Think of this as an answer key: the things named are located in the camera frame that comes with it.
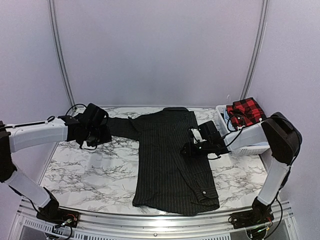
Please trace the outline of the black pinstriped long sleeve shirt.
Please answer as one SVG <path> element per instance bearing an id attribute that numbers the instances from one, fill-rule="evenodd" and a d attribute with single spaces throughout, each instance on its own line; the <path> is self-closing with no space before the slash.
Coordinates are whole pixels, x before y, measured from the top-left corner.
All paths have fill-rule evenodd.
<path id="1" fill-rule="evenodd" d="M 111 117 L 112 136 L 137 141 L 138 179 L 132 204 L 168 213 L 194 216 L 220 207 L 207 156 L 181 154 L 198 126 L 185 107 L 166 107 L 136 118 Z"/>

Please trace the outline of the white plastic laundry basket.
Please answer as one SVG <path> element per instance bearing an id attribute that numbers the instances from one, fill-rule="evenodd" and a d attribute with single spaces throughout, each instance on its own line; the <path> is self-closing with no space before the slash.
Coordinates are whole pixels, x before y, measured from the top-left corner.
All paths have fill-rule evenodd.
<path id="1" fill-rule="evenodd" d="M 215 107 L 217 114 L 218 114 L 218 129 L 221 135 L 226 135 L 228 133 L 230 133 L 228 128 L 232 128 L 232 125 L 230 124 L 229 126 L 226 125 L 225 121 L 224 121 L 224 111 L 227 110 L 226 109 L 226 105 L 218 105 Z M 270 148 L 270 146 L 267 144 L 267 142 L 261 142 L 261 143 L 257 143 L 251 146 L 245 146 L 245 147 L 241 147 L 237 150 L 234 150 L 232 152 L 233 155 L 236 156 L 247 156 L 247 155 L 260 155 L 262 153 L 264 153 L 265 151 L 267 151 Z"/>

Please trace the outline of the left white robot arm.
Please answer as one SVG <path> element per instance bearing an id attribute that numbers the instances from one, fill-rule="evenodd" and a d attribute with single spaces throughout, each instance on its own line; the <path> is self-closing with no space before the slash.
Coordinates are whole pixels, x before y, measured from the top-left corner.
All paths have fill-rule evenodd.
<path id="1" fill-rule="evenodd" d="M 37 205 L 37 218 L 53 223 L 74 222 L 76 213 L 60 208 L 58 200 L 44 187 L 27 177 L 12 160 L 12 153 L 47 143 L 75 141 L 96 149 L 112 140 L 107 126 L 109 115 L 102 108 L 89 103 L 76 116 L 51 116 L 39 122 L 0 125 L 0 181 L 15 193 Z"/>

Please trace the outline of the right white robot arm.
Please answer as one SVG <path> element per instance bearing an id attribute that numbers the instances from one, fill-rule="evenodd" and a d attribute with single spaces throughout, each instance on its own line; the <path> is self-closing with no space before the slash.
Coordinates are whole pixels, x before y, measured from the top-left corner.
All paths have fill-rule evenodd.
<path id="1" fill-rule="evenodd" d="M 250 145 L 268 143 L 272 160 L 263 187 L 253 201 L 252 209 L 233 213 L 231 222 L 258 224 L 266 219 L 300 153 L 303 138 L 297 128 L 282 113 L 276 112 L 251 126 L 241 126 L 225 135 L 216 129 L 212 121 L 191 128 L 189 132 L 192 141 L 185 143 L 180 151 L 186 157 L 219 156 Z"/>

